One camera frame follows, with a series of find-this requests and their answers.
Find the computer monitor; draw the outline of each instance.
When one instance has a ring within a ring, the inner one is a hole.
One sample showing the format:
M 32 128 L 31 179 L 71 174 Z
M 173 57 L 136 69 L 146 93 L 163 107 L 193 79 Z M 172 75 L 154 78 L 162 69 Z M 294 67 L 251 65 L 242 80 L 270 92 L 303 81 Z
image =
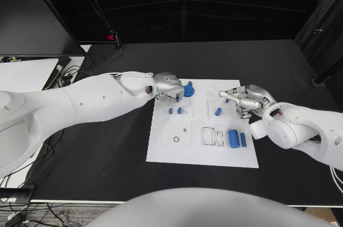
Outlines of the computer monitor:
M 85 56 L 49 0 L 0 0 L 0 56 Z

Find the black tabletop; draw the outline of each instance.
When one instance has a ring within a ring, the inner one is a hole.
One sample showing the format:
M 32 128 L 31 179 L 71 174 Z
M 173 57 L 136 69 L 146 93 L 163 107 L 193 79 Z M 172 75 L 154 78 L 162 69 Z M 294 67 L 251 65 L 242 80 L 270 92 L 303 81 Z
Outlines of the black tabletop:
M 114 59 L 114 45 L 91 47 Z M 129 44 L 114 62 L 101 55 L 94 75 L 170 71 L 178 78 L 240 79 L 280 102 L 340 111 L 291 40 Z M 260 169 L 146 162 L 154 101 L 107 122 L 65 129 L 56 152 L 38 175 L 32 199 L 127 201 L 163 189 L 206 187 L 245 192 L 287 205 L 343 205 L 329 166 L 301 151 L 254 140 Z

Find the blue object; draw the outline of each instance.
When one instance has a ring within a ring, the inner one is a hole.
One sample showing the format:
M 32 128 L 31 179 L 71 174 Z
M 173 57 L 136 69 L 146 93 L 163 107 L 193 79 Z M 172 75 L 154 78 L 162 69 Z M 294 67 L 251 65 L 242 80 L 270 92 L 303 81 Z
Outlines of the blue object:
M 240 139 L 238 139 L 238 131 L 235 129 L 229 130 L 229 141 L 231 141 L 231 148 L 240 148 Z
M 216 116 L 219 116 L 221 115 L 221 112 L 222 112 L 222 108 L 219 107 L 218 109 L 216 109 Z
M 241 143 L 242 143 L 242 147 L 247 147 L 245 134 L 244 133 L 241 133 Z
M 193 84 L 192 84 L 191 81 L 188 82 L 188 85 L 183 87 L 183 90 L 185 90 L 185 95 L 183 96 L 192 97 L 193 94 L 195 94 L 195 88 L 193 88 Z

